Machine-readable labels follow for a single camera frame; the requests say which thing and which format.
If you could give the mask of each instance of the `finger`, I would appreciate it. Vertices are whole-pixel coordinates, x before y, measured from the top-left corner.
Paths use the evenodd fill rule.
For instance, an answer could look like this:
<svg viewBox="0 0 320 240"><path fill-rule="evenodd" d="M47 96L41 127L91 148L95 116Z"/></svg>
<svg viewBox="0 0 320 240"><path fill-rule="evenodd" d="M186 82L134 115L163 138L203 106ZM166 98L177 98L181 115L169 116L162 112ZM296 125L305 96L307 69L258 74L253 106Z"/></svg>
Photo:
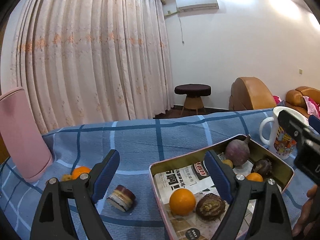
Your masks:
<svg viewBox="0 0 320 240"><path fill-rule="evenodd" d="M308 198L314 197L316 195L317 189L318 189L318 186L314 185L311 189L308 190L307 197Z"/></svg>
<svg viewBox="0 0 320 240"><path fill-rule="evenodd" d="M312 222L312 223L309 223L306 227L305 227L305 229L303 230L303 234L306 236L308 233L309 233L309 231L311 230L311 228L313 228L313 225L315 224L315 221L314 222Z"/></svg>
<svg viewBox="0 0 320 240"><path fill-rule="evenodd" d="M302 224L295 224L293 229L292 229L292 236L295 237L297 236L298 234L300 234L302 230Z"/></svg>
<svg viewBox="0 0 320 240"><path fill-rule="evenodd" d="M301 224L303 225L308 217L309 217L309 214L310 214L310 210L311 210L311 206L313 204L313 199L309 199L303 206L302 206L302 209L301 209L301 215L300 217L298 218L297 220L297 224Z"/></svg>

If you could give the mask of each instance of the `air conditioner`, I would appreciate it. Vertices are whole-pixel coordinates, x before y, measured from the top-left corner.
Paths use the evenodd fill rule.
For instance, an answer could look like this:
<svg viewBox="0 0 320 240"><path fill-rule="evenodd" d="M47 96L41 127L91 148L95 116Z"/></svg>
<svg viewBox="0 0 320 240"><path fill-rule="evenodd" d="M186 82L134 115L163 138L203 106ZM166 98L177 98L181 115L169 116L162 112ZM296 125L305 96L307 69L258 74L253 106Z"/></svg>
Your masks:
<svg viewBox="0 0 320 240"><path fill-rule="evenodd" d="M217 0L176 0L177 11L197 8L219 9Z"/></svg>

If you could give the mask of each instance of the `mug handle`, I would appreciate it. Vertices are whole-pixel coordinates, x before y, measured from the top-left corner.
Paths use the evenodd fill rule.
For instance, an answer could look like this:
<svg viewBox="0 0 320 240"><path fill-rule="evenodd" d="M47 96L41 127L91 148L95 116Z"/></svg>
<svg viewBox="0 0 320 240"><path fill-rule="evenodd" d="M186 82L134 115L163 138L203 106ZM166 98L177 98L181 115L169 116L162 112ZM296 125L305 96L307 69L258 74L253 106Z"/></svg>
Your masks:
<svg viewBox="0 0 320 240"><path fill-rule="evenodd" d="M262 130L263 130L264 126L265 126L268 122L274 122L274 121L275 121L275 119L274 119L273 116L272 116L272 117L268 117L268 118L266 118L265 120L262 121L262 123L261 123L261 125L260 125L260 128L259 128L260 139L261 139L261 141L262 141L264 144L266 144L266 145L268 145L268 146L270 146L270 140L266 140L266 139L262 136Z"/></svg>

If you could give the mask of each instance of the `orange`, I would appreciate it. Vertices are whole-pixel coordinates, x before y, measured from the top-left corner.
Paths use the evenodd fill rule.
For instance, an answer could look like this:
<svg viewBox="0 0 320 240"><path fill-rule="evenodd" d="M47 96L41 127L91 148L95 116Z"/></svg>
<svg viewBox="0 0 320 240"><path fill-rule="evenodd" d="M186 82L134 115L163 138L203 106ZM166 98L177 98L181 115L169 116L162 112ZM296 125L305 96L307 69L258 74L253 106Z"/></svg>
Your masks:
<svg viewBox="0 0 320 240"><path fill-rule="evenodd" d="M172 213L186 216L195 208L196 198L190 190L179 188L171 194L169 205Z"/></svg>
<svg viewBox="0 0 320 240"><path fill-rule="evenodd" d="M263 182L262 176L259 173L256 173L256 172L250 173L248 176L246 176L246 178L248 180Z"/></svg>
<svg viewBox="0 0 320 240"><path fill-rule="evenodd" d="M224 164L226 164L226 165L229 165L230 166L230 168L232 168L233 169L233 163L232 163L232 161L231 160L223 160L222 161L222 163L224 163Z"/></svg>
<svg viewBox="0 0 320 240"><path fill-rule="evenodd" d="M78 178L82 173L89 173L91 169L85 166L81 166L79 168L75 168L71 174L72 179Z"/></svg>

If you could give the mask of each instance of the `white mug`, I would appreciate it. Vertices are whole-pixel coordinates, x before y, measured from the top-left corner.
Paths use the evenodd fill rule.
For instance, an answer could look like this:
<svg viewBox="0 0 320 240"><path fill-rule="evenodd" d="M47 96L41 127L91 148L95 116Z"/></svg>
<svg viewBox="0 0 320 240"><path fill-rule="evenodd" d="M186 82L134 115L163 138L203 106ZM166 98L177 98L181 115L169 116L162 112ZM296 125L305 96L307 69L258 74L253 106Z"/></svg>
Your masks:
<svg viewBox="0 0 320 240"><path fill-rule="evenodd" d="M280 111L286 110L290 114L294 115L299 121L301 121L306 126L309 126L308 120L300 114L298 111L285 107L285 106L277 106L273 109L273 117L268 117L262 121L259 129L260 139L261 141L269 146L269 151L272 152L274 155L278 156L280 159L285 160L289 157L289 155L293 152L296 148L297 142L293 140L285 131L284 129L279 126L278 123L278 115ZM262 136L262 129L268 123L273 122L270 139L266 140Z"/></svg>

